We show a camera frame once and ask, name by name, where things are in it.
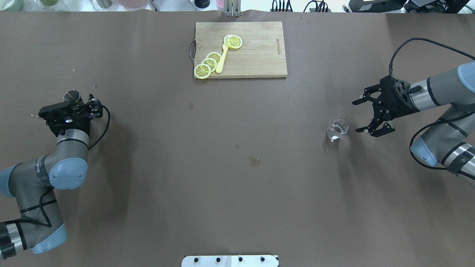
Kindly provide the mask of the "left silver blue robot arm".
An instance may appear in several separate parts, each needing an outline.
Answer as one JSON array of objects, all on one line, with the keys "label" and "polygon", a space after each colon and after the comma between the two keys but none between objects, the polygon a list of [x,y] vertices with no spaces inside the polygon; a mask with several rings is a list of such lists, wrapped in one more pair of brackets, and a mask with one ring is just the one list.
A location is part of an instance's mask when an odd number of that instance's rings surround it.
[{"label": "left silver blue robot arm", "polygon": [[83,102],[75,90],[63,102],[41,108],[38,115],[57,138],[56,148],[1,171],[1,193],[16,199],[21,215],[1,223],[1,259],[24,250],[40,254],[65,243],[66,225],[54,189],[76,189],[84,183],[91,120],[102,117],[104,110],[92,94]]}]

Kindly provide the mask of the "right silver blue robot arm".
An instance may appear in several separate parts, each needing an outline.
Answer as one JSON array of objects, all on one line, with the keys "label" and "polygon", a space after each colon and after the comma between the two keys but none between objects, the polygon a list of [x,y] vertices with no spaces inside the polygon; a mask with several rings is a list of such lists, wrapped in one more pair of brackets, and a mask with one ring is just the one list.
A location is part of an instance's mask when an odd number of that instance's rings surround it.
[{"label": "right silver blue robot arm", "polygon": [[386,76],[364,89],[353,105],[370,102],[373,118],[356,129],[380,137],[394,132],[393,121],[433,108],[446,107],[437,120],[419,129],[409,142],[409,153],[428,169],[448,171],[474,186],[475,149],[467,142],[474,133],[474,62],[422,81],[407,83]]}]

